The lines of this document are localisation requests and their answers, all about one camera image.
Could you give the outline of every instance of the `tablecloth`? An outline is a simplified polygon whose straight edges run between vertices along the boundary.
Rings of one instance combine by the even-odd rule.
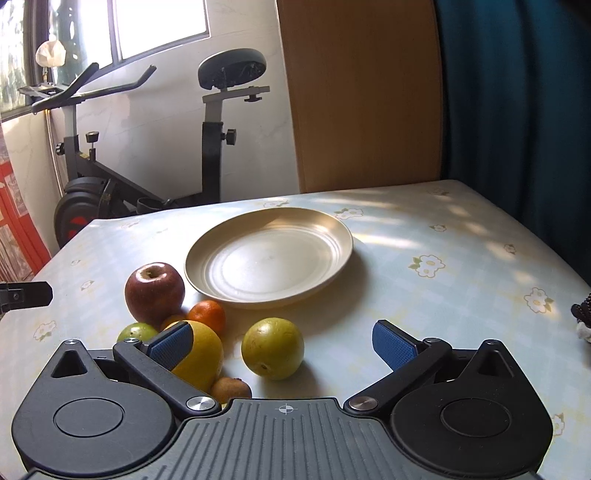
[[[388,319],[416,338],[455,348],[487,338],[506,344],[544,402],[554,437],[540,469],[545,480],[591,477],[591,345],[577,338],[570,306],[589,286],[549,247],[465,185],[451,180],[301,194],[95,220],[36,276],[48,281],[48,307],[9,312],[0,321],[0,473],[24,468],[12,444],[12,417],[47,360],[68,338],[110,348],[134,320],[124,284],[142,264],[163,261],[183,272],[196,239],[255,209],[304,207],[342,220],[354,253],[338,278],[299,303],[269,310],[227,309],[224,374],[256,397],[336,397],[340,403],[390,373],[373,352],[372,326]],[[189,283],[183,307],[201,299]],[[302,331],[304,363],[272,382],[241,360],[253,322],[279,316]]]

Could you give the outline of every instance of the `blue curtain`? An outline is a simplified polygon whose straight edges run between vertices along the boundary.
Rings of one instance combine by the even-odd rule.
[[[591,31],[558,0],[436,0],[443,177],[523,223],[591,283]]]

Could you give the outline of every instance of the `plate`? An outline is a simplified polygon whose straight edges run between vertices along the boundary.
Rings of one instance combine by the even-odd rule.
[[[316,210],[278,207],[244,213],[199,238],[185,276],[204,295],[236,307],[286,305],[328,285],[347,263],[353,236]]]

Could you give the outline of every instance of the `kiwi fruit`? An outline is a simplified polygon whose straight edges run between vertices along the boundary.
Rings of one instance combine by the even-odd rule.
[[[251,388],[239,378],[218,378],[210,393],[220,403],[228,403],[231,398],[252,398]]]

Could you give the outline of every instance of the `orange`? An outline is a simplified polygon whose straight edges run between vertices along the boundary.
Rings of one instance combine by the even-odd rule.
[[[182,322],[184,319],[185,317],[183,317],[182,315],[171,315],[170,317],[166,318],[165,321],[162,322],[162,325],[160,325],[160,332],[162,332],[162,330],[164,330],[165,328],[168,328],[171,324],[176,322]]]
[[[194,305],[187,314],[187,320],[203,323],[218,335],[226,328],[226,313],[222,306],[213,300],[203,300]]]

